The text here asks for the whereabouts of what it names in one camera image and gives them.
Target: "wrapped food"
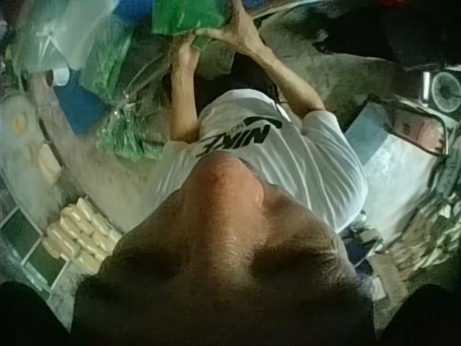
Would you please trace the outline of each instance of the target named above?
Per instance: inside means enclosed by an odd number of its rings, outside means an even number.
[[[80,255],[76,258],[75,263],[79,265],[81,269],[92,275],[96,274],[101,266],[101,263],[86,251],[82,251],[80,253]]]
[[[61,252],[63,251],[61,246],[49,236],[42,238],[42,245],[52,258],[58,259],[61,257]]]
[[[111,229],[109,231],[109,239],[112,240],[114,243],[118,243],[118,241],[121,240],[121,238],[122,238],[122,234],[120,234],[116,230]]]
[[[91,217],[91,222],[98,231],[100,231],[105,236],[109,236],[111,227],[107,224],[106,220],[102,216],[97,213],[93,214]]]
[[[47,228],[47,235],[61,246],[62,254],[72,258],[80,251],[80,246],[68,236],[58,224],[53,223]]]
[[[61,216],[59,219],[59,226],[72,238],[77,239],[79,237],[80,229],[76,224],[68,217]]]
[[[110,238],[106,237],[104,234],[102,234],[99,231],[95,231],[92,236],[94,242],[103,249],[104,251],[108,253],[112,253],[114,251],[116,243],[113,242]]]
[[[69,204],[61,211],[61,215],[69,216],[72,221],[80,221],[85,219],[84,214],[77,208],[75,204]]]
[[[91,218],[94,215],[94,209],[87,200],[79,198],[77,201],[77,208],[83,213],[87,221],[91,221]]]

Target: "cream-colored soap bar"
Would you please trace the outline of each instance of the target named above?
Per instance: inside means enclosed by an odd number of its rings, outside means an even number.
[[[107,238],[105,235],[100,233],[99,231],[95,231],[93,233],[92,238],[94,242],[98,245],[98,247],[100,247],[104,251],[108,253],[112,253],[112,251],[114,250],[115,243],[111,239]]]
[[[62,247],[49,236],[42,238],[42,245],[52,258],[58,259],[61,257],[61,253],[63,252]]]
[[[77,208],[85,215],[87,221],[91,221],[91,218],[94,215],[94,209],[87,200],[79,198],[77,201]]]
[[[59,219],[59,226],[72,238],[77,239],[79,237],[80,229],[67,215],[61,216]]]
[[[80,246],[68,236],[58,224],[51,224],[46,231],[47,235],[63,247],[63,253],[67,257],[73,257],[80,251]]]
[[[100,216],[99,214],[93,214],[93,216],[91,217],[91,222],[98,231],[100,231],[105,236],[109,236],[111,228],[102,216]]]
[[[86,251],[82,251],[76,258],[75,262],[80,266],[80,268],[92,275],[98,273],[99,267],[101,266],[101,263]]]

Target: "finger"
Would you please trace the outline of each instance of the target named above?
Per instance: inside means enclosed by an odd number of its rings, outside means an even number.
[[[211,27],[206,27],[202,29],[195,30],[197,36],[214,38],[215,40],[224,40],[225,32],[223,29],[213,29]]]
[[[184,39],[183,45],[191,45],[195,40],[195,34],[190,32]]]
[[[232,0],[232,11],[234,13],[239,11],[245,11],[242,0]]]

